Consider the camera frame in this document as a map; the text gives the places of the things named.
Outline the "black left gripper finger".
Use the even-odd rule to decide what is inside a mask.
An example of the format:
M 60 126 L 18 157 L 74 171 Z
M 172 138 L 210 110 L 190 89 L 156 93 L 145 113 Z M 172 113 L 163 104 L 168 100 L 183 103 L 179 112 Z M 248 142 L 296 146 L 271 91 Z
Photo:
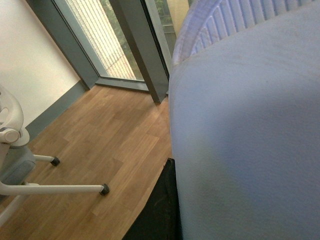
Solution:
M 182 226 L 175 160 L 168 158 L 163 170 L 124 240 L 181 240 Z

